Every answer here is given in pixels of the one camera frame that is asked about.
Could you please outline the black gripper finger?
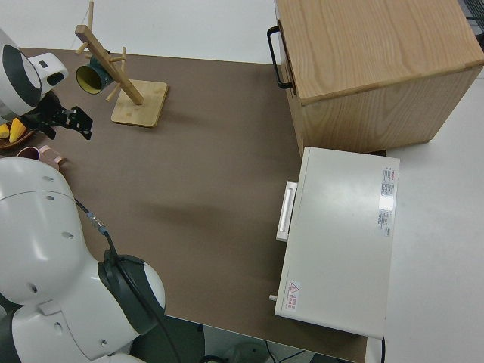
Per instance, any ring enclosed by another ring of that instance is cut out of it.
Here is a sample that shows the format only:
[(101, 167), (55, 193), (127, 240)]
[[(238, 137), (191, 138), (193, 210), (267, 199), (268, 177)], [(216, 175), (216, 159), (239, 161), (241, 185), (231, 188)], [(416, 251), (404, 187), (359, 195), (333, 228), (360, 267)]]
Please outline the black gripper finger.
[(80, 108), (73, 107), (69, 113), (70, 128), (77, 131), (86, 140), (92, 137), (93, 120)]
[(36, 132), (45, 134), (50, 139), (55, 139), (56, 131), (46, 123), (36, 118), (23, 118), (22, 123), (28, 128)]

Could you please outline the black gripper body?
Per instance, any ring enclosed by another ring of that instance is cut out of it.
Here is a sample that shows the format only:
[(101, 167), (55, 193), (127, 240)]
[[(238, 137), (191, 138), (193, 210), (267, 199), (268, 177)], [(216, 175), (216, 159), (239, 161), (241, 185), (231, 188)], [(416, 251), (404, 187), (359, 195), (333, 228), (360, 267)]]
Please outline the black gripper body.
[(68, 111), (62, 106), (59, 97), (54, 92), (47, 92), (37, 107), (26, 116), (28, 126), (37, 126), (41, 123), (55, 126), (67, 124)]

